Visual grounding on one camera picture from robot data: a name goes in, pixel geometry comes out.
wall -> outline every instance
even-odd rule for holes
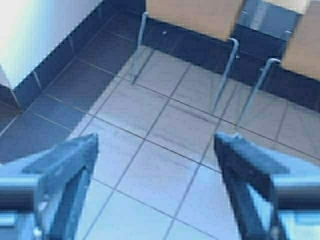
[[[14,89],[101,2],[0,1],[0,83]]]

dark blue wall tile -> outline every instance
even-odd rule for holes
[[[113,0],[122,11],[132,11],[143,14],[146,11],[146,0]]]
[[[143,44],[163,53],[171,52],[186,32],[180,27],[150,18],[147,21],[147,29]]]
[[[265,65],[265,61],[255,58],[243,52],[239,52],[239,59],[233,65],[230,76],[244,84],[252,86],[261,74],[260,69]]]
[[[86,115],[44,94],[34,101],[29,110],[70,130],[73,130]]]
[[[88,112],[113,76],[79,60],[74,60],[46,90],[68,105]]]
[[[104,28],[78,55],[87,63],[117,74],[136,50],[136,43]]]
[[[231,51],[232,44],[230,42],[225,45],[212,42],[212,44],[210,45],[210,49],[208,49],[207,60],[204,63],[203,67],[217,74],[223,74]]]
[[[0,85],[0,101],[18,108],[19,105],[12,93],[12,90],[6,86]]]
[[[30,73],[18,86],[13,93],[21,109],[27,109],[32,102],[41,94],[41,89],[33,73]]]
[[[102,27],[103,20],[100,19],[98,9],[95,9],[89,16],[83,20],[71,33],[75,54],[86,45],[86,43]]]
[[[0,101],[0,132],[19,114],[19,110]]]
[[[74,53],[67,37],[35,69],[42,89],[45,89],[56,78],[73,57]]]
[[[281,58],[283,44],[286,42],[237,24],[232,37],[239,41],[239,50],[256,58],[267,60],[269,58]]]
[[[102,24],[106,23],[118,10],[115,0],[104,0],[101,5]]]
[[[265,89],[279,97],[315,110],[320,82],[275,66]]]
[[[203,66],[212,42],[195,34],[185,33],[172,51],[172,55],[192,64]]]
[[[51,148],[69,134],[67,129],[26,111],[0,137],[0,163]]]
[[[141,15],[132,12],[119,12],[107,24],[105,30],[136,42],[138,40],[140,24]],[[150,25],[148,20],[144,36],[147,36],[149,31]]]

metal rod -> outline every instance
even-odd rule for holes
[[[251,105],[251,102],[252,102],[254,96],[257,94],[259,88],[261,87],[262,83],[264,82],[264,80],[265,80],[265,78],[266,78],[266,76],[267,76],[267,74],[268,74],[268,72],[269,72],[269,70],[270,70],[270,68],[271,68],[273,63],[281,63],[281,61],[279,59],[277,59],[277,58],[270,58],[266,62],[265,67],[263,68],[263,71],[262,71],[262,73],[261,73],[261,75],[260,75],[260,77],[258,79],[258,82],[252,88],[251,94],[249,95],[249,97],[248,97],[248,99],[247,99],[247,101],[245,103],[245,106],[244,106],[244,108],[243,108],[243,110],[241,112],[241,115],[240,115],[240,117],[239,117],[239,119],[238,119],[238,121],[236,123],[236,127],[237,128],[240,126],[245,114],[247,113],[247,111],[248,111],[248,109],[249,109],[249,107]]]
[[[137,61],[138,61],[138,57],[140,55],[140,46],[141,46],[143,38],[144,38],[144,32],[145,32],[145,27],[146,27],[146,23],[147,23],[147,18],[148,18],[148,12],[146,11],[142,15],[136,51],[133,54],[133,64],[132,64],[132,69],[131,69],[131,77],[132,77],[131,83],[132,84],[135,84],[135,82],[137,80],[137,76],[136,76],[136,74],[137,74]]]
[[[238,52],[238,49],[239,49],[239,42],[238,40],[236,40],[235,38],[229,38],[229,40],[233,41],[233,48],[232,48],[232,52],[230,54],[230,57],[229,57],[229,60],[226,64],[226,67],[225,67],[225,70],[224,70],[224,73],[222,75],[222,78],[221,78],[221,84],[220,84],[220,87],[219,87],[219,90],[217,92],[217,95],[215,97],[215,99],[213,100],[213,105],[212,105],[212,114],[215,113],[215,110],[216,110],[216,107],[218,105],[218,102],[222,96],[222,93],[227,85],[227,82],[228,82],[228,75],[230,73],[230,70],[231,70],[231,67],[232,67],[232,64],[234,63],[236,57],[237,57],[237,52]]]

tile grout line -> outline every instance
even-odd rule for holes
[[[237,88],[238,88],[238,85],[236,85],[236,86],[234,87],[234,89],[233,89],[233,91],[232,91],[232,94],[231,94],[231,96],[230,96],[230,98],[229,98],[229,100],[228,100],[227,106],[229,105],[230,101],[233,99],[234,93],[236,92],[236,89],[237,89]],[[227,109],[227,106],[224,108],[224,111],[223,111],[222,115],[225,113],[225,111],[226,111],[226,109]],[[218,127],[219,127],[219,125],[220,125],[220,123],[221,123],[221,121],[222,121],[221,118],[218,118],[218,119],[219,119],[219,120],[218,120],[218,123],[217,123],[217,125],[215,126],[214,131],[213,131],[214,133],[216,132],[216,130],[218,129]],[[184,194],[183,194],[183,196],[182,196],[182,199],[181,199],[181,201],[180,201],[180,203],[179,203],[179,205],[178,205],[178,208],[177,208],[176,212],[174,213],[174,218],[173,218],[173,220],[171,221],[171,223],[170,223],[170,225],[169,225],[169,227],[168,227],[168,229],[167,229],[167,231],[166,231],[166,233],[165,233],[165,235],[164,235],[164,237],[163,237],[163,240],[167,240],[167,238],[168,238],[168,236],[169,236],[169,234],[170,234],[170,231],[172,230],[172,228],[173,228],[173,226],[174,226],[175,219],[178,218],[178,214],[179,214],[179,212],[180,212],[180,210],[181,210],[181,208],[182,208],[182,206],[183,206],[183,204],[184,204],[184,202],[185,202],[185,200],[186,200],[186,198],[187,198],[187,195],[188,195],[188,193],[189,193],[189,191],[190,191],[190,189],[191,189],[192,184],[194,183],[194,180],[195,180],[195,178],[196,178],[196,176],[197,176],[197,174],[198,174],[198,172],[199,172],[199,169],[200,169],[200,167],[202,166],[203,160],[204,160],[204,158],[205,158],[205,156],[206,156],[206,152],[207,152],[208,148],[209,148],[210,145],[211,145],[211,138],[212,138],[212,136],[211,136],[210,139],[209,139],[208,146],[206,147],[204,153],[203,153],[202,156],[201,156],[201,160],[200,160],[200,163],[201,163],[201,164],[198,164],[198,165],[197,165],[197,167],[196,167],[196,169],[195,169],[195,171],[194,171],[194,173],[193,173],[193,176],[192,176],[192,178],[191,178],[191,180],[190,180],[190,182],[189,182],[189,184],[188,184],[188,186],[187,186],[187,188],[186,188],[186,190],[185,190],[185,192],[184,192]]]
[[[18,113],[6,126],[5,128],[0,131],[0,137],[7,131],[8,128],[14,123],[14,121],[21,115],[21,113]]]
[[[101,28],[99,29],[99,31],[92,36],[92,38],[83,46],[83,48],[79,51],[81,52],[101,31],[102,29],[111,22],[111,20],[118,14],[119,12],[115,12],[107,21],[104,25],[101,26]],[[48,86],[46,86],[44,89],[41,89],[41,94],[45,94],[46,91],[49,89],[49,87],[51,87],[56,80],[63,74],[63,72],[65,72],[65,70],[74,62],[74,60],[77,59],[77,55],[73,54],[73,58],[70,60],[70,62],[68,62],[68,64],[57,74],[57,76],[55,76],[55,78],[50,82],[50,84],[48,84]],[[35,101],[41,96],[41,94],[34,99],[34,101],[31,103],[31,105],[26,109],[26,111],[28,109],[30,109],[30,107],[35,103]]]
[[[189,64],[189,66],[187,67],[187,69],[185,70],[185,73],[183,74],[183,76],[181,77],[180,79],[180,82],[182,81],[183,77],[185,76],[185,74],[187,73],[187,71],[189,70],[191,64]],[[167,102],[165,103],[165,105],[163,106],[162,110],[160,111],[160,113],[158,114],[156,120],[153,122],[151,128],[149,129],[149,131],[147,132],[146,136],[142,139],[141,143],[139,144],[137,150],[135,151],[135,153],[133,154],[133,156],[131,157],[130,159],[130,162],[128,163],[128,165],[125,167],[124,171],[122,172],[121,176],[119,177],[117,183],[115,184],[114,186],[114,189],[116,190],[120,184],[120,182],[122,181],[122,179],[124,178],[124,176],[126,175],[128,169],[130,168],[130,166],[132,165],[134,159],[136,158],[136,156],[138,155],[140,149],[142,148],[142,146],[144,145],[149,133],[152,131],[153,127],[155,126],[157,120],[159,119],[160,115],[162,114],[162,112],[164,111],[164,109],[166,108],[167,104],[169,103],[170,101],[170,98],[168,98]],[[104,211],[104,209],[106,208],[106,206],[108,205],[111,197],[114,195],[115,193],[115,190],[113,190],[111,192],[111,194],[109,195],[109,198],[106,200],[106,202],[103,204],[101,210],[99,211],[98,215],[94,218],[94,221],[92,222],[92,224],[90,225],[90,228],[89,230],[87,231],[87,233],[85,234],[84,238],[83,239],[86,239],[88,237],[88,235],[90,234],[92,228],[94,227],[94,225],[96,224],[96,222],[98,221],[98,219],[100,218],[102,212]]]
[[[281,133],[281,130],[285,124],[285,119],[286,119],[286,116],[287,116],[287,113],[288,113],[288,110],[289,110],[289,101],[286,100],[286,105],[285,105],[285,108],[284,108],[284,111],[283,111],[283,115],[281,117],[281,121],[280,121],[280,125],[279,125],[279,128],[278,130],[276,131],[276,135],[275,135],[275,138],[274,138],[274,148],[276,147],[276,144],[278,144],[278,140],[279,140],[279,136],[280,136],[280,133]]]
[[[32,110],[27,110],[27,111],[25,111],[25,112],[26,112],[26,113],[27,113],[27,112],[32,113],[33,115],[35,115],[35,116],[37,116],[37,117],[39,117],[39,118],[42,118],[42,119],[44,119],[44,120],[46,120],[46,121],[48,121],[48,122],[50,122],[50,123],[52,123],[52,124],[54,124],[54,125],[57,125],[57,126],[65,129],[65,130],[68,130],[69,132],[72,131],[72,129],[70,129],[70,128],[66,127],[66,126],[63,126],[63,125],[61,125],[61,124],[59,124],[59,123],[57,123],[57,122],[55,122],[55,121],[52,121],[52,120],[46,118],[45,116],[42,116],[42,115],[40,115],[40,114],[38,114],[38,113],[36,113],[36,112],[34,112],[34,111],[32,111]]]
[[[213,142],[214,134],[215,134],[215,133],[217,132],[217,130],[219,129],[219,126],[220,126],[221,122],[223,121],[222,117],[223,117],[223,116],[225,115],[225,113],[227,112],[227,109],[228,109],[228,107],[229,107],[232,99],[234,98],[234,96],[235,96],[236,91],[237,91],[238,88],[239,88],[239,85],[236,84],[236,85],[234,86],[233,90],[232,90],[232,93],[231,93],[231,95],[230,95],[227,103],[226,103],[225,108],[223,109],[223,112],[222,112],[222,114],[221,114],[221,118],[218,118],[218,119],[219,119],[219,120],[218,120],[218,123],[217,123],[217,125],[216,125],[216,127],[215,127],[215,129],[214,129],[214,131],[213,131],[213,133],[212,133],[212,135],[211,135],[211,137],[210,137],[210,139],[209,139],[209,143],[208,143],[207,146],[205,147],[204,154],[203,154],[203,156],[201,157],[201,160],[200,160],[200,163],[201,163],[201,164],[203,164],[203,160],[204,160],[205,157],[206,157],[206,153],[207,153],[207,151],[209,150],[209,148],[210,148],[210,146],[211,146],[211,142]]]
[[[168,213],[166,213],[166,212],[164,212],[164,211],[161,211],[161,210],[157,209],[156,207],[151,206],[151,205],[149,205],[149,204],[147,204],[147,203],[145,203],[145,202],[143,202],[143,201],[141,201],[141,200],[139,200],[139,199],[137,199],[137,198],[135,198],[135,197],[133,197],[133,196],[131,196],[131,195],[123,192],[123,191],[121,191],[121,190],[115,189],[114,187],[108,185],[107,183],[105,183],[105,182],[103,182],[103,181],[100,181],[99,179],[97,179],[97,178],[95,178],[95,177],[92,177],[91,179],[97,181],[98,183],[100,183],[100,184],[102,184],[102,185],[104,185],[104,186],[106,186],[106,187],[108,187],[108,188],[110,188],[110,189],[112,189],[112,190],[114,190],[114,191],[116,191],[117,193],[120,193],[120,194],[122,194],[122,195],[124,195],[124,196],[126,196],[126,197],[128,197],[128,198],[130,198],[130,199],[132,199],[132,200],[134,200],[134,201],[136,201],[136,202],[141,203],[142,205],[144,205],[144,206],[146,206],[146,207],[148,207],[148,208],[151,208],[151,209],[153,209],[153,210],[155,210],[155,211],[157,211],[157,212],[159,212],[159,213],[161,213],[161,214],[163,214],[163,215],[166,215],[166,216],[169,217],[169,218],[172,218],[172,219],[174,218],[172,215],[170,215],[170,214],[168,214]],[[188,227],[190,227],[190,228],[192,228],[192,229],[194,229],[194,230],[196,230],[196,231],[199,231],[199,232],[207,235],[208,237],[211,237],[211,238],[215,239],[214,236],[208,234],[207,232],[205,232],[205,231],[203,231],[203,230],[201,230],[201,229],[196,228],[195,226],[192,226],[192,225],[188,224],[187,222],[184,222],[183,220],[180,220],[180,219],[177,219],[177,218],[176,218],[175,221],[181,222],[181,223],[187,225]]]
[[[121,131],[124,131],[124,132],[126,132],[126,133],[128,133],[128,134],[130,134],[130,135],[133,135],[133,136],[135,136],[135,137],[137,137],[137,138],[139,138],[139,139],[142,139],[142,140],[145,139],[144,137],[141,137],[141,136],[137,135],[136,133],[133,133],[133,132],[131,132],[131,131],[127,130],[127,129],[124,129],[124,128],[122,128],[122,127],[119,127],[119,126],[117,126],[117,125],[114,125],[113,123],[108,122],[107,120],[105,120],[105,119],[103,119],[103,118],[100,118],[100,117],[98,117],[98,116],[96,116],[96,115],[93,115],[93,114],[91,114],[91,113],[87,113],[87,112],[85,112],[85,111],[83,111],[83,110],[81,110],[81,109],[79,109],[79,108],[76,108],[76,107],[74,107],[74,106],[72,106],[72,105],[69,105],[69,104],[67,104],[67,103],[65,103],[65,102],[63,102],[63,101],[55,98],[54,96],[51,96],[51,95],[49,95],[49,94],[45,94],[45,95],[46,95],[47,97],[49,97],[49,98],[52,98],[52,99],[60,102],[60,103],[65,104],[65,105],[68,106],[68,107],[71,107],[71,108],[73,108],[73,109],[75,109],[75,110],[77,110],[77,111],[80,111],[80,112],[84,113],[85,115],[88,115],[88,116],[92,117],[93,119],[98,119],[98,120],[101,121],[101,122],[104,122],[104,123],[106,123],[106,124],[108,124],[108,125],[116,128],[116,129],[119,129],[119,130],[121,130]],[[81,135],[83,134],[83,132],[86,130],[86,128],[88,127],[88,125],[91,123],[91,121],[92,121],[93,119],[91,119],[91,120],[89,121],[89,123],[86,124],[86,126],[81,130],[81,132],[78,134],[78,136],[81,136]],[[161,147],[161,148],[163,148],[163,149],[165,149],[165,150],[168,150],[168,151],[170,151],[170,152],[172,152],[172,153],[174,153],[174,154],[176,154],[176,155],[179,155],[179,156],[181,156],[181,157],[183,157],[183,158],[185,158],[185,159],[187,159],[187,160],[189,160],[189,161],[192,161],[192,162],[194,162],[194,163],[196,163],[196,164],[200,164],[199,162],[197,162],[197,161],[195,161],[195,160],[193,160],[193,159],[191,159],[191,158],[189,158],[189,157],[187,157],[187,156],[184,156],[184,155],[182,155],[181,153],[175,152],[175,151],[173,151],[173,150],[171,150],[171,149],[169,149],[169,148],[166,148],[166,147],[164,147],[164,146],[161,146],[161,145],[159,145],[158,143],[153,142],[153,141],[151,141],[151,140],[149,140],[149,139],[145,139],[145,141],[146,141],[146,142],[149,142],[149,143],[152,143],[152,144],[154,144],[154,145],[157,145],[158,147]],[[206,166],[206,165],[203,165],[203,166],[204,166],[204,167],[207,167],[207,168],[209,168],[209,169],[211,169],[211,170],[213,170],[213,171],[215,171],[215,172],[217,172],[217,173],[220,173],[219,171],[217,171],[217,170],[214,169],[214,168],[211,168],[210,166]]]
[[[82,61],[82,62],[85,63],[85,64],[92,65],[92,67],[95,67],[95,68],[99,69],[99,67],[95,66],[94,64],[90,64],[90,63],[85,62],[85,61],[83,61],[83,60],[81,60],[81,59],[78,59],[78,60],[79,60],[79,61]],[[101,70],[104,71],[104,72],[106,72],[106,73],[109,73],[109,74],[113,75],[114,77],[118,77],[118,78],[120,78],[121,80],[125,80],[125,81],[127,81],[127,82],[130,82],[130,80],[128,80],[128,79],[125,78],[125,77],[118,76],[118,75],[114,75],[114,73],[108,72],[108,71],[106,71],[106,70],[104,70],[104,69],[102,69],[102,68],[101,68]],[[142,87],[142,88],[144,88],[144,89],[150,90],[150,91],[152,91],[152,92],[154,92],[154,93],[157,93],[157,94],[159,94],[159,95],[161,95],[161,96],[163,96],[163,97],[167,97],[167,98],[168,98],[167,95],[162,94],[162,93],[159,93],[159,92],[157,92],[157,91],[155,91],[155,90],[153,90],[153,89],[150,89],[150,88],[148,88],[148,87],[146,87],[146,86],[140,85],[138,82],[135,83],[135,84],[138,85],[138,86],[140,86],[140,87]],[[64,104],[68,105],[69,107],[72,107],[72,108],[74,108],[74,109],[76,109],[76,110],[78,110],[78,111],[80,111],[80,112],[83,112],[83,113],[85,113],[85,114],[88,114],[88,115],[90,115],[90,116],[92,116],[92,117],[95,117],[95,118],[97,118],[97,119],[99,119],[99,120],[101,120],[101,121],[104,121],[104,122],[106,122],[106,123],[108,123],[108,124],[110,124],[110,125],[112,125],[112,126],[114,126],[114,127],[117,127],[117,128],[122,129],[121,127],[119,127],[119,126],[117,126],[117,125],[114,125],[114,124],[112,124],[112,123],[110,123],[110,122],[108,122],[108,121],[105,121],[104,119],[99,118],[99,117],[97,117],[96,115],[92,115],[92,114],[90,114],[90,113],[88,113],[88,112],[86,112],[86,111],[83,111],[83,110],[80,109],[80,108],[77,108],[77,107],[74,107],[74,106],[72,106],[72,105],[70,105],[70,104],[67,104],[67,103],[61,101],[60,99],[58,99],[58,98],[56,98],[56,97],[54,97],[54,96],[52,96],[52,95],[49,95],[48,93],[44,93],[44,94],[47,95],[48,97],[51,97],[51,98],[53,98],[53,99],[61,102],[61,103],[64,103]],[[179,102],[179,103],[181,103],[181,104],[183,104],[183,105],[185,105],[185,106],[187,106],[187,107],[190,107],[190,108],[192,108],[192,109],[198,110],[198,111],[200,111],[200,112],[202,112],[202,113],[204,113],[204,114],[207,114],[207,115],[213,116],[213,117],[215,117],[215,118],[221,119],[222,121],[224,121],[224,122],[226,122],[226,123],[229,123],[229,124],[235,126],[234,123],[232,123],[232,122],[230,122],[230,121],[228,121],[228,120],[226,120],[226,119],[223,119],[223,117],[219,117],[219,116],[217,116],[217,115],[212,115],[212,114],[209,113],[209,112],[206,112],[206,111],[203,111],[203,110],[201,110],[201,109],[198,109],[198,108],[196,108],[196,107],[194,107],[194,106],[191,106],[191,105],[189,105],[189,104],[187,104],[187,103],[185,103],[185,102],[179,101],[179,100],[177,100],[177,99],[175,99],[175,98],[172,98],[172,100],[174,100],[174,101],[176,101],[176,102]],[[253,133],[253,134],[255,134],[255,135],[259,136],[259,137],[262,137],[262,138],[265,138],[265,139],[268,139],[268,140],[270,140],[270,141],[275,142],[274,139],[271,139],[271,138],[269,138],[269,137],[267,137],[267,136],[261,135],[260,133],[254,132],[254,131],[252,131],[252,130],[250,130],[250,129],[247,129],[247,128],[245,128],[245,127],[240,126],[240,129],[243,129],[243,130],[248,131],[248,132],[250,132],[250,133]],[[133,135],[136,136],[136,134],[134,134],[134,133],[132,133],[132,132],[130,132],[130,131],[128,131],[128,130],[125,130],[125,129],[122,129],[122,130],[124,130],[124,131],[126,131],[126,132],[128,132],[128,133],[133,134]],[[295,150],[295,151],[297,151],[297,152],[299,152],[299,153],[301,153],[301,154],[307,155],[307,156],[309,156],[309,157],[311,157],[311,158],[320,160],[320,158],[314,157],[313,155],[310,155],[310,154],[308,154],[308,153],[306,153],[306,152],[303,152],[303,151],[300,151],[300,150],[298,150],[298,149],[295,149],[295,148],[293,148],[293,147],[291,147],[291,146],[288,146],[288,145],[286,145],[286,144],[283,144],[283,143],[280,143],[280,142],[277,142],[277,143],[278,143],[278,144],[281,144],[281,145],[283,145],[283,146],[285,146],[285,147],[287,147],[287,148],[290,148],[290,149],[292,149],[292,150]]]

floor tile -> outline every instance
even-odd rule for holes
[[[223,132],[229,135],[233,135],[235,133],[241,134],[245,139],[259,145],[265,148],[271,149],[275,142],[272,140],[265,138],[263,136],[260,136],[258,134],[255,134],[254,132],[245,130],[243,128],[239,128],[238,131],[236,131],[236,126],[228,123],[226,121],[221,121],[218,129],[216,130],[217,132]],[[206,154],[202,160],[202,163],[214,170],[220,171],[220,167],[218,164],[218,159],[217,156],[214,152],[214,139],[212,138],[210,141],[209,148],[206,151]]]
[[[137,83],[170,96],[190,64],[155,51],[138,76]]]
[[[251,88],[239,84],[223,119],[235,124],[251,92]],[[270,139],[275,139],[281,125],[287,101],[270,93],[259,91],[243,118],[241,126]]]
[[[83,240],[110,196],[112,189],[92,179],[87,190],[85,202],[79,219],[75,239]]]
[[[217,118],[171,100],[148,140],[199,162],[217,124]]]
[[[65,140],[70,131],[27,111],[0,137],[2,163],[13,161],[45,149]]]
[[[87,240],[162,240],[171,218],[115,192]]]
[[[177,218],[219,240],[240,240],[222,177],[204,166],[200,167]]]
[[[173,216],[197,164],[150,142],[145,142],[118,189]]]
[[[85,128],[88,126],[90,121],[92,120],[93,116],[86,114],[81,119],[81,121],[77,124],[77,126],[73,129],[73,131],[69,134],[68,140],[77,138],[81,135],[81,133],[85,130]]]
[[[122,81],[97,116],[145,137],[166,101],[162,95]]]
[[[214,238],[182,222],[175,221],[167,240],[214,240]]]
[[[0,133],[18,114],[18,109],[0,101]]]
[[[86,115],[45,94],[39,96],[29,110],[70,130],[73,130]]]
[[[303,153],[320,156],[320,113],[290,103],[278,141]]]
[[[97,133],[99,137],[99,155],[93,177],[114,187],[138,150],[142,139],[96,118],[82,135],[91,133]]]
[[[78,58],[117,74],[135,52],[136,44],[103,29],[78,54]]]
[[[214,97],[217,94],[220,83],[221,75],[193,65],[182,79],[173,98],[211,114]],[[229,80],[214,112],[215,116],[222,116],[236,84],[232,79]]]
[[[76,59],[45,93],[88,112],[112,79],[111,74]]]
[[[139,70],[145,65],[149,56],[152,54],[153,49],[144,45],[141,45],[140,50],[135,50],[134,54],[138,54],[137,62],[136,62],[136,73],[139,73]],[[125,65],[123,65],[122,69],[117,73],[117,76],[125,78],[129,81],[132,80],[132,65],[133,65],[134,55],[129,58]]]
[[[111,96],[114,90],[118,87],[123,79],[115,76],[110,84],[106,87],[103,93],[98,97],[94,104],[90,107],[89,114],[96,115],[100,108],[104,105],[106,100]]]
[[[304,154],[304,153],[302,153],[300,151],[297,151],[295,149],[292,149],[292,148],[287,147],[285,145],[282,145],[280,143],[277,143],[275,145],[274,150],[279,151],[279,152],[284,153],[284,154],[291,155],[291,156],[296,157],[296,158],[300,158],[300,159],[306,160],[306,161],[308,161],[310,163],[313,163],[313,164],[316,164],[316,165],[320,166],[320,160],[319,159],[316,159],[315,157],[306,155],[306,154]]]

